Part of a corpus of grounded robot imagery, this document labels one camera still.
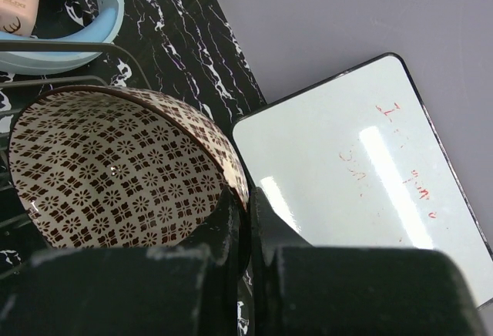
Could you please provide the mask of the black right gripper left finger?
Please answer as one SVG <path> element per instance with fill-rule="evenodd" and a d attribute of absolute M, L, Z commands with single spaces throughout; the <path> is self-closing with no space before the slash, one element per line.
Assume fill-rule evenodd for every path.
<path fill-rule="evenodd" d="M 52 249 L 4 284 L 3 335 L 235 335 L 241 205 L 175 247 Z"/>

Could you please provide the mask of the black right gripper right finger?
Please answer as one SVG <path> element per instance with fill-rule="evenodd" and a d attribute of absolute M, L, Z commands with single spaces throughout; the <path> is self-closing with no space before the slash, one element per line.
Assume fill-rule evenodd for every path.
<path fill-rule="evenodd" d="M 315 247 L 250 194 L 258 335 L 484 335 L 459 269 L 435 250 Z"/>

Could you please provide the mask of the brown floral patterned bowl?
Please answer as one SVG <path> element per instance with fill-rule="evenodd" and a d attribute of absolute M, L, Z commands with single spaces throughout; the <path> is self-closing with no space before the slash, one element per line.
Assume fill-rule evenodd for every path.
<path fill-rule="evenodd" d="M 15 118 L 8 168 L 54 248 L 174 246 L 224 188 L 247 205 L 233 145 L 194 106 L 148 89 L 66 86 Z"/>

